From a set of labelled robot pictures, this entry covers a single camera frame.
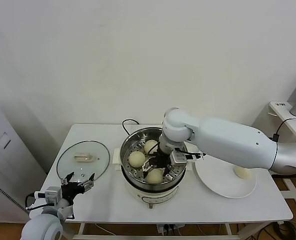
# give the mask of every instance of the table leg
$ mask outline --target table leg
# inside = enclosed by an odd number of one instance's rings
[[[284,197],[284,199],[294,199],[296,201],[296,187],[294,186],[291,179],[283,179],[284,183],[286,184],[289,190],[280,191]]]
[[[265,228],[269,222],[258,222],[247,224],[243,229],[238,232],[240,240],[246,240],[251,237],[253,234],[260,231],[262,228]]]
[[[86,224],[84,223],[84,222],[82,222],[81,224],[80,224],[80,228],[79,228],[79,235],[81,235],[81,234],[83,234],[83,230],[84,230],[84,226],[85,226]]]

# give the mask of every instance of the small table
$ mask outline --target small table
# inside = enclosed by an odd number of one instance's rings
[[[150,125],[126,125],[128,131],[151,127]],[[71,127],[51,170],[41,188],[45,191],[50,186],[60,186],[56,173],[56,165],[61,154],[75,143],[93,140],[104,144],[110,152],[110,164],[106,172],[98,178],[94,187],[74,200],[75,219],[67,222],[81,223],[79,235],[73,239],[104,239],[107,236],[82,235],[85,223],[114,224],[226,224],[227,236],[216,239],[247,239],[270,222],[286,221],[293,214],[285,202],[278,187],[265,169],[254,169],[257,175],[256,189],[248,197],[230,199],[222,197],[208,189],[194,171],[187,171],[176,195],[168,202],[155,205],[149,209],[147,205],[133,198],[127,191],[126,182],[121,171],[116,171],[112,164],[115,148],[119,148],[127,137],[120,124],[75,124]],[[37,199],[35,205],[45,204]],[[34,217],[41,213],[40,209],[30,213]],[[232,235],[229,223],[247,224]],[[159,236],[136,237],[134,239],[158,239]],[[213,239],[211,236],[198,236],[195,239]],[[109,236],[109,239],[128,239],[128,237]]]

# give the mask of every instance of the glass lid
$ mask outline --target glass lid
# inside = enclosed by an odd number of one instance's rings
[[[81,141],[69,147],[59,158],[57,174],[64,179],[74,172],[71,182],[83,182],[94,174],[98,179],[109,165],[109,151],[97,141]]]

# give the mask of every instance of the floor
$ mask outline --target floor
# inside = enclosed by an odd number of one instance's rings
[[[296,178],[292,178],[294,185],[296,186]],[[278,185],[280,190],[286,190],[286,186],[283,183],[281,178],[275,179],[276,184]],[[294,218],[293,221],[296,221],[296,203],[294,200],[287,200],[288,205],[290,206]],[[69,227],[75,232],[78,232],[79,224],[77,223],[67,223]],[[154,224],[99,224],[99,226],[117,234],[117,235],[132,235],[132,236],[155,236],[158,235],[157,228]],[[202,232],[207,235],[219,235],[226,234],[226,230],[223,226],[219,228],[218,224],[207,224],[207,225],[199,225]],[[237,227],[242,229],[244,224],[231,224],[232,232],[235,234],[237,232]],[[23,228],[22,224],[10,224],[10,223],[0,223],[0,240],[18,240],[20,239],[21,230]],[[200,236],[203,233],[200,232],[199,228],[195,224],[185,225],[184,227],[180,228],[180,233],[183,236]],[[272,226],[266,228],[267,232],[270,233],[275,239],[280,240],[280,238],[274,233]],[[265,231],[260,234],[260,240],[273,240],[271,236],[268,235]],[[86,224],[84,229],[84,234],[94,234],[94,235],[106,235],[107,233],[100,228],[98,228],[95,224]]]

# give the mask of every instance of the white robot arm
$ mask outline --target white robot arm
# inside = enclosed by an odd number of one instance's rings
[[[277,143],[260,130],[213,117],[198,119],[172,108],[165,113],[160,149],[187,141],[210,156],[244,168],[296,174],[296,143]]]
[[[73,199],[94,186],[94,174],[84,182],[70,182],[74,173],[61,179],[61,187],[49,187],[45,192],[35,192],[35,198],[45,198],[47,205],[40,215],[26,223],[20,240],[59,240],[62,237],[64,221],[73,215]]]

